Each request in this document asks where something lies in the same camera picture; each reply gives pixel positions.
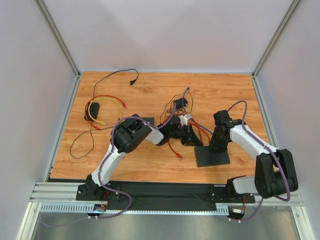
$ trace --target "black object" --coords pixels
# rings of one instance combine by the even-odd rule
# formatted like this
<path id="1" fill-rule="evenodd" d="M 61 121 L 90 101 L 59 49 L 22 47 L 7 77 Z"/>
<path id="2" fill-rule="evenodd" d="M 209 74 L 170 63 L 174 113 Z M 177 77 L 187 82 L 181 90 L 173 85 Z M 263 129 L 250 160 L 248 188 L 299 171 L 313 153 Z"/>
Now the black object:
<path id="1" fill-rule="evenodd" d="M 243 203 L 240 197 L 230 199 L 225 185 L 110 181 L 108 187 L 130 194 L 130 210 L 135 211 L 215 211 L 215 203 Z M 112 192 L 109 193 L 109 210 L 124 209 L 128 205 L 127 196 L 117 194 L 119 198 L 112 198 Z M 212 193 L 215 193 L 216 200 L 212 200 Z M 84 197 L 79 192 L 76 195 L 78 201 L 102 201 L 102 198 Z M 255 198 L 249 194 L 245 194 L 245 198 L 247 203 L 255 202 Z"/>
<path id="2" fill-rule="evenodd" d="M 114 145 L 118 153 L 131 153 L 151 133 L 151 128 L 138 119 L 126 119 L 116 126 Z"/>
<path id="3" fill-rule="evenodd" d="M 173 101 L 173 105 L 175 105 L 176 109 L 182 109 L 183 107 L 188 105 L 188 101 L 182 97 Z"/>
<path id="4" fill-rule="evenodd" d="M 203 146 L 203 143 L 199 140 L 195 134 L 192 125 L 180 126 L 180 118 L 173 115 L 169 122 L 159 131 L 163 134 L 163 139 L 158 146 L 166 144 L 170 138 L 181 139 L 181 144 L 184 146 Z"/>
<path id="5" fill-rule="evenodd" d="M 184 146 L 203 146 L 203 143 L 195 134 L 192 125 L 178 127 L 175 131 L 169 132 L 168 136 L 173 139 L 181 139 L 181 144 Z"/>
<path id="6" fill-rule="evenodd" d="M 107 192 L 102 186 L 98 186 L 93 180 L 92 175 L 88 175 L 84 184 L 78 186 L 75 199 L 78 201 L 102 201 Z"/>
<path id="7" fill-rule="evenodd" d="M 227 216 L 228 218 L 241 220 L 245 216 L 244 212 L 243 213 L 233 212 L 233 209 L 231 207 L 229 207 L 228 210 L 229 210 L 229 215 Z"/>
<path id="8" fill-rule="evenodd" d="M 232 181 L 227 181 L 227 184 L 213 184 L 209 187 L 210 201 L 213 203 L 234 203 L 241 204 L 245 198 L 248 204 L 255 203 L 255 196 L 250 193 L 239 194 L 234 191 Z"/>
<path id="9" fill-rule="evenodd" d="M 147 121 L 151 125 L 155 125 L 155 118 L 154 117 L 142 117 L 143 120 Z"/>
<path id="10" fill-rule="evenodd" d="M 98 117 L 99 108 L 100 104 L 98 102 L 93 102 L 90 106 L 90 114 L 94 119 L 97 119 Z M 89 105 L 86 108 L 86 115 L 88 116 L 89 121 L 92 122 L 93 119 L 89 115 Z"/>
<path id="11" fill-rule="evenodd" d="M 136 81 L 137 79 L 130 81 L 130 86 L 132 86 Z"/>
<path id="12" fill-rule="evenodd" d="M 213 115 L 215 128 L 209 146 L 194 148 L 195 159 L 198 168 L 230 164 L 227 152 L 230 139 L 230 129 L 240 125 L 242 120 L 233 120 L 227 110 L 218 111 Z"/>
<path id="13" fill-rule="evenodd" d="M 188 93 L 189 95 L 190 95 L 190 97 L 191 97 L 191 108 L 190 108 L 190 111 L 189 111 L 189 114 L 192 112 L 192 108 L 193 108 L 193 106 L 194 106 L 194 99 L 193 99 L 193 97 L 192 97 L 192 94 L 189 92 L 189 91 L 187 91 L 186 93 Z M 180 95 L 183 95 L 184 94 L 184 92 L 183 93 L 181 93 L 181 94 L 178 94 L 178 95 L 174 95 L 171 99 L 170 99 L 170 101 L 164 106 L 164 109 L 163 109 L 163 112 L 161 113 L 161 115 L 160 115 L 160 124 L 162 124 L 162 119 L 161 119 L 161 117 L 163 116 L 163 114 L 166 116 L 166 117 L 168 117 L 167 116 L 167 113 L 172 113 L 172 111 L 174 110 L 174 108 L 173 107 L 171 107 L 170 109 L 168 109 L 167 111 L 166 111 L 166 107 L 169 105 L 169 104 L 171 104 L 172 105 L 172 100 L 175 98 L 175 97 L 177 97 L 177 96 L 180 96 Z"/>
<path id="14" fill-rule="evenodd" d="M 290 192 L 298 189 L 298 179 L 292 154 L 287 149 L 277 150 L 275 153 L 284 171 Z M 264 199 L 285 194 L 285 182 L 279 171 L 274 172 L 277 166 L 271 154 L 262 153 L 256 157 L 254 185 Z"/>

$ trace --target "wooden floor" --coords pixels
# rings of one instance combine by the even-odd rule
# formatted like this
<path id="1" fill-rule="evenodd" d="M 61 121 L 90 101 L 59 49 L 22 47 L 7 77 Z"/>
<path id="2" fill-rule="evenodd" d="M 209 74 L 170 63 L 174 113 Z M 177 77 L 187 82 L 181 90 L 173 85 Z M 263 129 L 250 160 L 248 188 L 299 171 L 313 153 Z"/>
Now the wooden floor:
<path id="1" fill-rule="evenodd" d="M 85 179 L 96 169 L 110 144 L 111 130 L 92 132 L 94 150 L 81 159 L 73 158 L 69 151 L 74 139 L 90 129 L 84 120 L 84 107 L 93 96 L 94 84 L 106 76 L 107 72 L 84 72 L 64 131 L 59 151 L 53 166 L 51 178 Z M 210 130 L 214 129 L 213 114 L 228 109 L 239 100 L 248 102 L 246 123 L 261 138 L 267 141 L 260 109 L 250 75 L 245 74 L 194 74 L 194 73 L 140 73 L 133 86 L 135 72 L 120 72 L 99 83 L 95 95 L 113 95 L 122 99 L 127 109 L 123 116 L 138 114 L 154 117 L 160 123 L 160 115 L 165 105 L 177 94 L 190 87 L 194 104 L 193 118 Z M 244 104 L 239 104 L 229 114 L 233 119 L 241 118 Z M 98 119 L 107 127 L 113 126 L 119 117 L 119 110 L 111 101 L 100 101 Z M 208 138 L 203 137 L 205 145 Z M 237 176 L 252 176 L 255 161 L 236 143 L 229 143 L 228 154 L 231 164 L 201 167 L 196 164 L 194 148 L 181 145 L 180 140 L 170 140 L 172 148 L 183 156 L 176 157 L 169 146 L 156 146 L 144 141 L 135 151 L 128 154 L 117 166 L 111 179 L 117 181 L 147 181 L 176 183 L 225 183 Z M 83 134 L 74 144 L 75 156 L 85 154 L 92 147 L 90 133 Z"/>

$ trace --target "robotic arm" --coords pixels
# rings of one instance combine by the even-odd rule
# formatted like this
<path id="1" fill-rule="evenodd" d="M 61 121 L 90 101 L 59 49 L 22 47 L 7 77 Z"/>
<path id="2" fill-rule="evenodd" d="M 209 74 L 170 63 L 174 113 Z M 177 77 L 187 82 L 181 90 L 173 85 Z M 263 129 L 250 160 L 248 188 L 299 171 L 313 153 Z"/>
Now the robotic arm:
<path id="1" fill-rule="evenodd" d="M 150 127 L 138 119 L 126 119 L 117 125 L 114 130 L 113 151 L 112 144 L 110 144 L 103 157 L 105 159 L 111 153 L 109 158 L 102 168 L 101 162 L 97 169 L 87 176 L 85 184 L 78 188 L 79 194 L 77 194 L 76 199 L 101 201 L 106 192 L 101 183 L 106 185 L 110 181 L 113 171 L 126 154 L 135 150 L 144 139 L 161 146 L 167 143 L 169 138 L 179 138 L 183 145 L 196 146 L 194 151 L 198 167 L 229 164 L 227 146 L 228 143 L 235 142 L 256 160 L 256 167 L 255 176 L 240 176 L 227 181 L 232 194 L 253 193 L 259 194 L 263 198 L 270 198 L 286 193 L 282 176 L 279 172 L 274 172 L 274 160 L 263 146 L 249 136 L 248 131 L 253 135 L 255 134 L 248 127 L 244 131 L 241 119 L 232 120 L 226 110 L 218 111 L 213 116 L 216 127 L 209 146 L 202 146 L 202 143 L 194 134 L 192 126 L 183 124 L 188 121 L 188 116 L 186 116 L 186 119 L 181 118 L 181 116 L 172 116 L 161 129 L 159 126 L 159 129 Z M 285 172 L 290 192 L 297 190 L 298 181 L 291 153 L 287 149 L 278 150 L 262 139 L 260 140 L 278 157 Z"/>
<path id="2" fill-rule="evenodd" d="M 268 199 L 287 192 L 281 173 L 274 171 L 274 166 L 277 164 L 269 150 L 278 158 L 290 192 L 298 189 L 295 165 L 290 151 L 287 149 L 279 150 L 263 141 L 250 130 L 246 123 L 244 123 L 246 130 L 244 130 L 242 120 L 233 120 L 226 110 L 218 111 L 213 117 L 216 127 L 209 146 L 194 148 L 198 167 L 229 164 L 227 146 L 228 143 L 235 142 L 249 153 L 256 163 L 255 176 L 239 176 L 227 181 L 234 195 L 259 194 L 264 199 Z"/>

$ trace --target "white robotic arm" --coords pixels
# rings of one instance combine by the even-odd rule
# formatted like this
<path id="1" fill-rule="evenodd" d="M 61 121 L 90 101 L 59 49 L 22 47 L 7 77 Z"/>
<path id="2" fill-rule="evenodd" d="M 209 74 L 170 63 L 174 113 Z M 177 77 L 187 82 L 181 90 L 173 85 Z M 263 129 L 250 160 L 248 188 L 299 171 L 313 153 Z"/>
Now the white robotic arm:
<path id="1" fill-rule="evenodd" d="M 265 146 L 268 146 L 274 153 L 277 148 L 262 140 L 257 136 L 248 126 L 245 126 L 247 132 L 255 135 Z M 269 151 L 261 146 L 255 139 L 253 139 L 245 130 L 242 125 L 234 126 L 230 129 L 230 139 L 240 145 L 252 158 L 256 161 L 257 156 L 261 154 L 269 154 Z M 255 185 L 255 176 L 242 176 L 233 180 L 233 187 L 238 194 L 258 194 Z"/>
<path id="2" fill-rule="evenodd" d="M 145 138 L 146 140 L 152 142 L 153 144 L 159 144 L 160 141 L 164 138 L 163 134 L 157 130 L 154 129 L 150 126 L 150 133 L 147 135 Z M 105 159 L 112 151 L 112 144 L 110 143 L 108 151 L 104 155 L 103 159 Z M 126 152 L 122 151 L 119 152 L 119 149 L 114 146 L 112 154 L 108 157 L 107 161 L 103 164 L 100 176 L 101 176 L 101 182 L 106 185 L 110 181 L 110 177 L 114 170 L 116 169 L 117 165 L 119 162 L 127 155 Z M 100 162 L 99 166 L 96 168 L 96 170 L 91 174 L 92 180 L 95 184 L 97 184 L 99 187 L 101 186 L 100 181 L 99 181 L 99 171 L 101 167 L 102 162 Z"/>

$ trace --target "white wall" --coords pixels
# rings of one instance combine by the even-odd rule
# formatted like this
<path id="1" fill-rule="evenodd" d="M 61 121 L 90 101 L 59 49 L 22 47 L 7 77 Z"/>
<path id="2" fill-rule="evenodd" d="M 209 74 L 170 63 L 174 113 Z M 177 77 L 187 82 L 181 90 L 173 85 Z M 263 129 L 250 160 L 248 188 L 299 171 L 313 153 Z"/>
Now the white wall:
<path id="1" fill-rule="evenodd" d="M 258 76 L 278 144 L 293 153 L 299 188 L 320 239 L 320 2 L 303 0 Z"/>
<path id="2" fill-rule="evenodd" d="M 16 238 L 75 76 L 33 0 L 0 1 L 0 232 Z"/>
<path id="3" fill-rule="evenodd" d="M 252 72 L 292 0 L 45 0 L 82 70 Z"/>

